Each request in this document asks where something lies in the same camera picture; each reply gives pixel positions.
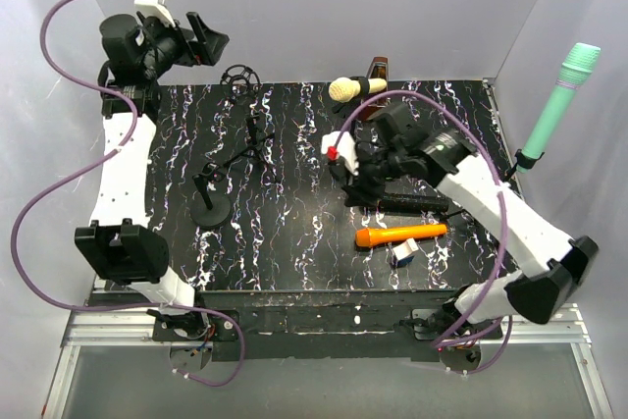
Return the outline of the black silver-mesh microphone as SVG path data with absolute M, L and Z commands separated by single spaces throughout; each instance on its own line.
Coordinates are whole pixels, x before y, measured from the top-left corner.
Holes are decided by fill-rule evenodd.
M 436 212 L 443 213 L 449 208 L 449 201 L 438 196 L 388 193 L 380 200 L 378 207 L 394 212 Z

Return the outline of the orange microphone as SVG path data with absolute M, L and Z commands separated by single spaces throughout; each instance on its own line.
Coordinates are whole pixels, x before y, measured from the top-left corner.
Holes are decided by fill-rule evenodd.
M 372 248 L 378 245 L 443 236 L 447 233 L 446 224 L 428 224 L 393 228 L 364 228 L 355 233 L 355 244 L 360 248 Z

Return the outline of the tripod shock-mount mic stand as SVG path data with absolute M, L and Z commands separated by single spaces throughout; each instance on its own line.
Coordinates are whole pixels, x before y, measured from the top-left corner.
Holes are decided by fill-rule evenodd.
M 249 108 L 245 117 L 246 146 L 234 154 L 230 159 L 218 165 L 220 170 L 227 170 L 240 158 L 253 160 L 263 165 L 271 173 L 274 183 L 279 183 L 275 166 L 263 155 L 263 147 L 274 140 L 275 134 L 264 133 L 259 125 L 261 115 L 254 109 L 254 103 L 261 90 L 261 80 L 258 74 L 249 66 L 235 64 L 229 66 L 222 74 L 220 86 L 224 89 L 225 98 L 234 105 L 244 105 Z

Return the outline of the cream microphone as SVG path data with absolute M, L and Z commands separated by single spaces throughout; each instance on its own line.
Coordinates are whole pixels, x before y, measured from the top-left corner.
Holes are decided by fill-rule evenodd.
M 385 79 L 368 79 L 359 77 L 351 79 L 341 77 L 332 81 L 328 91 L 330 97 L 339 103 L 347 103 L 355 98 L 362 98 L 370 94 L 379 93 L 387 88 Z

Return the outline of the short round-base mic stand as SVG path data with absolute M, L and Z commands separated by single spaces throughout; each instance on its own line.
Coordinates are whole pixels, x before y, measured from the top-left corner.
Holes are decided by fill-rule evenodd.
M 229 197 L 224 193 L 209 190 L 209 183 L 218 182 L 223 177 L 219 167 L 212 163 L 206 164 L 192 177 L 196 194 L 190 204 L 190 218 L 203 231 L 224 226 L 232 215 L 233 206 Z

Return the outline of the round-base stand for cream mic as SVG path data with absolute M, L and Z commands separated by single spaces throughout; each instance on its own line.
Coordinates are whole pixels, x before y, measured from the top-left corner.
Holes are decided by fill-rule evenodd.
M 344 103 L 368 94 L 370 82 L 365 77 L 341 77 L 330 83 L 328 91 L 331 99 L 336 102 L 332 111 L 337 114 L 344 107 Z

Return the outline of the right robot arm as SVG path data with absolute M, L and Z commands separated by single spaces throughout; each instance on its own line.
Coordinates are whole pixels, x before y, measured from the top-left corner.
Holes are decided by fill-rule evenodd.
M 409 176 L 459 204 L 505 241 L 517 271 L 460 289 L 442 308 L 445 329 L 466 338 L 480 323 L 518 314 L 543 325 L 583 284 L 599 247 L 554 227 L 507 183 L 495 182 L 478 148 L 450 128 L 424 131 L 403 103 L 370 118 L 378 140 L 367 148 L 347 131 L 325 135 L 322 152 L 351 205 L 378 204 L 389 180 Z

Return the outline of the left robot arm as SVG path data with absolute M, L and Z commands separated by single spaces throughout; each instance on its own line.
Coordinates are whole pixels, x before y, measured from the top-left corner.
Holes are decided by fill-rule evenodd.
M 161 106 L 160 76 L 173 66 L 213 66 L 229 42 L 195 12 L 187 28 L 157 16 L 119 14 L 99 26 L 107 56 L 101 87 L 105 152 L 115 157 L 102 166 L 98 197 L 86 227 L 75 231 L 75 245 L 97 276 L 141 293 L 169 312 L 187 306 L 175 328 L 199 340 L 209 327 L 207 314 L 194 306 L 195 290 L 170 265 L 168 243 L 148 228 L 145 187 L 149 154 Z

